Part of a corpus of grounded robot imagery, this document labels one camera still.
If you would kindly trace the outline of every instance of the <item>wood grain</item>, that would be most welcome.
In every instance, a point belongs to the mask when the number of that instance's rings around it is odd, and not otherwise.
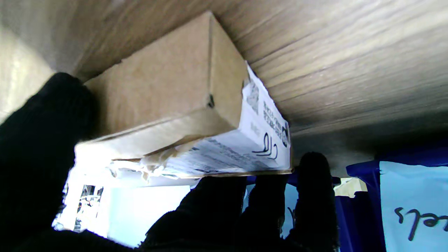
[[[207,9],[296,139],[374,126],[395,139],[396,122],[424,135],[448,121],[444,0],[0,0],[0,116],[53,71],[90,79]]]

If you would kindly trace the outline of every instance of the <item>blue fabric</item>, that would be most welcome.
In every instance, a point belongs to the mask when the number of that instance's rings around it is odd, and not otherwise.
[[[347,174],[360,178],[367,185],[368,193],[375,214],[375,224],[371,226],[379,237],[383,251],[386,251],[381,215],[381,198],[379,183],[379,162],[390,161],[406,165],[424,165],[428,167],[448,165],[448,139],[426,145],[405,148],[394,152],[378,155],[374,161],[347,166]]]

